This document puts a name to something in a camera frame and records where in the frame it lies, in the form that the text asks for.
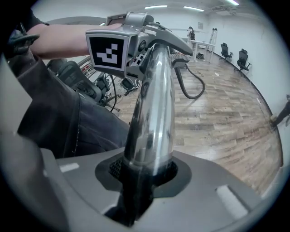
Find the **black office chair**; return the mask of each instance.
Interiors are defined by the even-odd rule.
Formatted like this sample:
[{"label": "black office chair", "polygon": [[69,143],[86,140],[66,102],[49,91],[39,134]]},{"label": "black office chair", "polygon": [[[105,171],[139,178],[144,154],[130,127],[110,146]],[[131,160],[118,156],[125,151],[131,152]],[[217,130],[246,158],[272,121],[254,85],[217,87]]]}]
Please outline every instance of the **black office chair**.
[{"label": "black office chair", "polygon": [[243,69],[246,71],[249,71],[249,66],[251,64],[249,63],[248,66],[246,67],[246,62],[248,59],[248,52],[246,50],[242,49],[239,54],[240,54],[240,57],[237,61],[237,64],[240,67],[240,69],[235,68],[234,71],[240,71],[241,73],[242,73]]},{"label": "black office chair", "polygon": [[220,60],[223,59],[226,62],[228,58],[232,58],[232,53],[230,55],[228,54],[227,51],[228,47],[226,43],[221,44],[221,47],[222,47],[222,56],[224,58],[220,58]]},{"label": "black office chair", "polygon": [[[94,101],[100,106],[113,108],[108,102],[115,99],[115,96],[106,97],[106,93],[110,88],[104,73],[98,77],[95,83],[92,83],[85,74],[82,73],[78,64],[71,60],[63,63],[57,72],[57,77],[67,86],[78,92],[81,97],[89,101]],[[114,107],[114,109],[120,112],[120,109],[116,107]]]}]

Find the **hand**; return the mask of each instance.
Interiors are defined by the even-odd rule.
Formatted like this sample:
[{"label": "hand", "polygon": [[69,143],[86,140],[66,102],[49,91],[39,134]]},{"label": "hand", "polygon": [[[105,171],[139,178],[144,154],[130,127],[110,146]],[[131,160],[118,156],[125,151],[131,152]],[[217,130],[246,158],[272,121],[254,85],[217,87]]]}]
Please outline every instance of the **hand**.
[{"label": "hand", "polygon": [[122,26],[122,24],[112,24],[112,25],[107,26],[107,28],[108,29],[117,29],[121,26]]}]

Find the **gray base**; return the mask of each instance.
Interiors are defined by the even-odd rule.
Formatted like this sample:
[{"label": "gray base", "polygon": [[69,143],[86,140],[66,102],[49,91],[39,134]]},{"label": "gray base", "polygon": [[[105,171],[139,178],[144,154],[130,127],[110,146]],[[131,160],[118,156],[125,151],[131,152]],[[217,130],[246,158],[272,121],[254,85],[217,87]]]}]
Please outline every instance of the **gray base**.
[{"label": "gray base", "polygon": [[[98,163],[122,152],[55,160],[42,149],[46,172],[57,192],[71,231],[213,231],[235,222],[216,188],[228,185],[250,212],[261,199],[242,181],[214,162],[174,151],[192,171],[187,187],[173,198],[155,198],[133,227],[127,228],[103,216],[117,205],[119,193],[106,190],[95,177]],[[78,164],[78,168],[61,173],[58,165]]]}]

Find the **desk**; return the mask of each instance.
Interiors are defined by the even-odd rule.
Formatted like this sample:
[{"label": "desk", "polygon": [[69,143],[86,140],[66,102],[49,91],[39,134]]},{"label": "desk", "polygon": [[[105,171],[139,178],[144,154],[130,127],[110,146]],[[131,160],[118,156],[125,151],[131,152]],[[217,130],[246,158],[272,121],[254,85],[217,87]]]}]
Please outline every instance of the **desk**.
[{"label": "desk", "polygon": [[213,57],[214,47],[215,47],[214,44],[205,43],[205,42],[197,41],[197,40],[190,40],[190,42],[191,42],[191,44],[195,44],[195,50],[194,50],[194,54],[193,54],[193,61],[196,61],[196,55],[198,53],[198,45],[205,45],[204,59],[206,59],[206,56],[207,56],[207,48],[208,47],[212,47],[213,48],[212,53],[210,55],[210,59],[209,59],[209,62],[211,62],[212,57]]}]

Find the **metal pole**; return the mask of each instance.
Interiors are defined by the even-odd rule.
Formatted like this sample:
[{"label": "metal pole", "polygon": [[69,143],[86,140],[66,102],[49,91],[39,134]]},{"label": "metal pole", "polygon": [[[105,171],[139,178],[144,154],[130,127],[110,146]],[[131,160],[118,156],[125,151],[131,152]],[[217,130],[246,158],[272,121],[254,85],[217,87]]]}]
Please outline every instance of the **metal pole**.
[{"label": "metal pole", "polygon": [[154,186],[166,179],[173,136],[174,86],[169,48],[156,43],[135,106],[121,168],[127,226],[132,226],[149,207]]},{"label": "metal pole", "polygon": [[147,167],[152,175],[172,158],[174,86],[169,49],[155,44],[134,110],[125,162]]}]

